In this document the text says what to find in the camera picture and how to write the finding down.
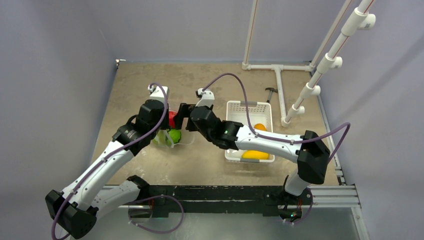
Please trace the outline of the green lime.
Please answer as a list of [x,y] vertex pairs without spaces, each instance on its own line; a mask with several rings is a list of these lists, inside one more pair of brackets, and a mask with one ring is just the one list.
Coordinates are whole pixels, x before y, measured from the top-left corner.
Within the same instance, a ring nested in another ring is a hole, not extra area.
[[158,132],[155,138],[152,140],[152,142],[159,147],[166,147],[167,142],[165,140],[164,132],[163,131]]

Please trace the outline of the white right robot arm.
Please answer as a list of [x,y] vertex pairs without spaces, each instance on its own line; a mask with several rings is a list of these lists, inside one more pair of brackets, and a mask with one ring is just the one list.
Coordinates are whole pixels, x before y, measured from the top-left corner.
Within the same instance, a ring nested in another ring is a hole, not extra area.
[[223,150],[259,151],[289,160],[297,165],[281,189],[280,196],[288,204],[300,198],[309,185],[325,182],[330,150],[310,130],[302,135],[284,135],[256,130],[241,122],[221,120],[213,105],[181,103],[172,118],[177,129],[187,119],[186,130],[199,132],[208,142]]

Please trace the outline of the clear zip top bag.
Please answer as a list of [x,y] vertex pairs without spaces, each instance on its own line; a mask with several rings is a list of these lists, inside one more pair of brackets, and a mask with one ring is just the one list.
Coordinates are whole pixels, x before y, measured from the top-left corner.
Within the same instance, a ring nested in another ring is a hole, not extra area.
[[195,142],[195,135],[188,130],[176,129],[176,124],[173,120],[177,114],[174,110],[169,110],[168,122],[169,129],[160,130],[155,138],[151,141],[156,147],[174,148],[177,145],[191,145]]

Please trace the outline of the red apple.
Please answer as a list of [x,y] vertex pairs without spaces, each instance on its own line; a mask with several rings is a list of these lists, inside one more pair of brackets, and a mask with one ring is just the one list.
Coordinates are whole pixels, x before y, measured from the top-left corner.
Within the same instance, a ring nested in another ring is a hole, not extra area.
[[176,123],[174,120],[174,117],[177,115],[176,111],[170,110],[168,113],[168,123],[171,129],[175,129],[176,128]]

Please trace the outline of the green ridged squash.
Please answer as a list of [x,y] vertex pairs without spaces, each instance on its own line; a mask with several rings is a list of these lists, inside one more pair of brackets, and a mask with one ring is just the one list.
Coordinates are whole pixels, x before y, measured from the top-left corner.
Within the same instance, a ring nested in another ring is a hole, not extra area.
[[179,129],[169,129],[167,131],[169,137],[166,138],[167,144],[178,144],[181,141],[182,132]]

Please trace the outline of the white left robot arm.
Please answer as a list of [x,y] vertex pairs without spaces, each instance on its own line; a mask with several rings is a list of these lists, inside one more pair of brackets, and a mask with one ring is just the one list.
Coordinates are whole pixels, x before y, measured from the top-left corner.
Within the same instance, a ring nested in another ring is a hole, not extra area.
[[75,239],[84,237],[94,227],[102,203],[96,196],[121,167],[150,144],[161,127],[168,125],[168,108],[166,99],[146,100],[139,113],[117,129],[103,153],[82,175],[63,190],[53,189],[45,196],[53,219],[52,239],[57,239],[56,225]]

